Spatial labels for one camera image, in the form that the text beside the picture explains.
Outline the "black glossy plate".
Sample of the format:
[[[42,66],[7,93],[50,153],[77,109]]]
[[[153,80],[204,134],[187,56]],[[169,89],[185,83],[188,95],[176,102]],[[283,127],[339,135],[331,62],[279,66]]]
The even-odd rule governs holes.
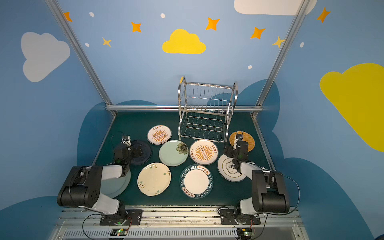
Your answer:
[[[151,146],[142,140],[133,140],[131,143],[132,147],[141,146],[143,150],[143,154],[137,158],[132,159],[131,164],[136,166],[145,164],[152,155]]]

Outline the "large pale green plate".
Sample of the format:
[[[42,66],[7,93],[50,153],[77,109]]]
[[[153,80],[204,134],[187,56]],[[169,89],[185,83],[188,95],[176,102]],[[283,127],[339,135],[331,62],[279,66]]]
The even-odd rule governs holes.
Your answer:
[[[101,193],[115,198],[125,191],[131,180],[131,171],[128,171],[124,177],[108,179],[101,182]]]

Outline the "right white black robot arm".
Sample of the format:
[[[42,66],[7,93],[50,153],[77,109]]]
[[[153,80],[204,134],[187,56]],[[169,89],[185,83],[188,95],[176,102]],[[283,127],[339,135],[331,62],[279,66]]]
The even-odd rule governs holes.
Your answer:
[[[251,197],[237,204],[235,208],[237,215],[289,213],[289,194],[282,173],[267,170],[249,161],[248,143],[245,141],[239,140],[233,146],[225,147],[224,155],[233,159],[238,173],[252,181]]]

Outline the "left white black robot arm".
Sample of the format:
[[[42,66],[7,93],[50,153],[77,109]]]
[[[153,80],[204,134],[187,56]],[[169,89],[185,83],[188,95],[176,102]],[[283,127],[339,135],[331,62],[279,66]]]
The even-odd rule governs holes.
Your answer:
[[[121,143],[114,149],[113,162],[106,166],[72,167],[57,197],[60,207],[84,208],[106,217],[120,225],[127,219],[124,203],[102,192],[102,185],[120,185],[131,177],[130,164],[144,155],[141,144]]]

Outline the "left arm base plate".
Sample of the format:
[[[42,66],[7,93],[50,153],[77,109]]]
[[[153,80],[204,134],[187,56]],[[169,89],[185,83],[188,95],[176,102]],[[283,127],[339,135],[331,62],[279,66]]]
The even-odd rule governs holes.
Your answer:
[[[143,210],[141,209],[128,209],[124,213],[104,215],[101,218],[100,226],[139,226],[142,215]]]

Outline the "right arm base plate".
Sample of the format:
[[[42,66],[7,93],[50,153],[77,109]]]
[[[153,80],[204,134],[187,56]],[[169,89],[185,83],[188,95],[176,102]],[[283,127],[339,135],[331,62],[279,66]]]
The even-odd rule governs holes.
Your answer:
[[[221,225],[260,225],[261,220],[258,215],[243,215],[234,209],[219,208],[218,214]]]

